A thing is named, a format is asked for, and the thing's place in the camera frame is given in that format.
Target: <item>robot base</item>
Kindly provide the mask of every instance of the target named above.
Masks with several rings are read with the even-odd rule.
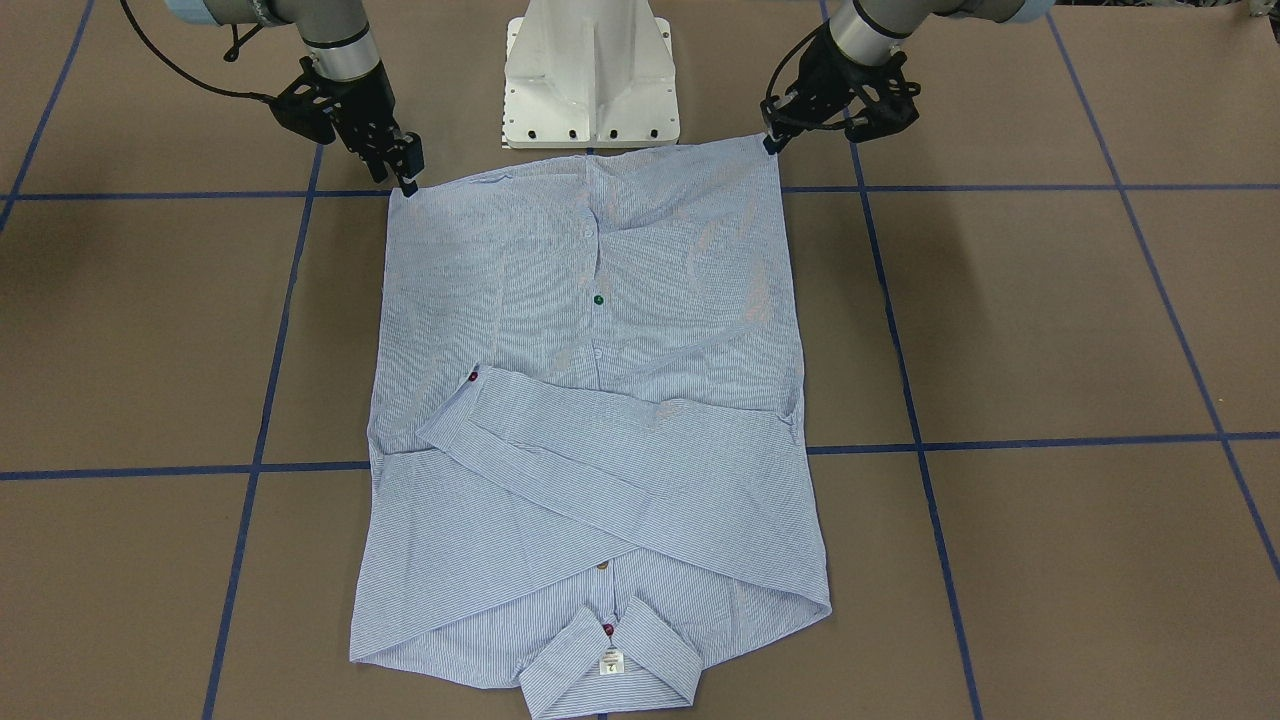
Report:
[[[646,0],[532,0],[507,26],[504,147],[680,138],[671,24]]]

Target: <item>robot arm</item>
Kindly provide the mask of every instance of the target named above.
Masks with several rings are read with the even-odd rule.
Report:
[[[396,174],[404,195],[417,191],[422,143],[402,132],[392,94],[360,0],[166,0],[183,20],[198,24],[294,24],[308,55],[302,74],[265,100],[285,128],[328,145],[342,137],[375,182]]]
[[[760,102],[769,131],[764,147],[780,152],[806,129],[844,129],[863,142],[905,129],[916,118],[913,97],[920,86],[902,77],[906,55],[897,46],[931,14],[995,22],[1030,22],[1052,0],[845,0],[831,19],[800,41],[773,73]],[[782,65],[808,44],[796,81],[781,97],[773,94]],[[861,101],[844,122],[832,115]]]

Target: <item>white tag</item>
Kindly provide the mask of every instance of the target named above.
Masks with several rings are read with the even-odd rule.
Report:
[[[622,651],[614,647],[604,651],[604,657],[600,659],[600,674],[602,675],[621,675],[626,670],[622,662]]]

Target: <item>size label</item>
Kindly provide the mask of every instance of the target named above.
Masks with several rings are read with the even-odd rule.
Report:
[[[604,657],[600,659],[602,675],[621,675],[625,670],[621,650],[611,647],[604,651]]]

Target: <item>folded shirt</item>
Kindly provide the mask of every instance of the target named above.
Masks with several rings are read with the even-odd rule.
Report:
[[[392,195],[351,659],[689,706],[831,612],[759,137]]]

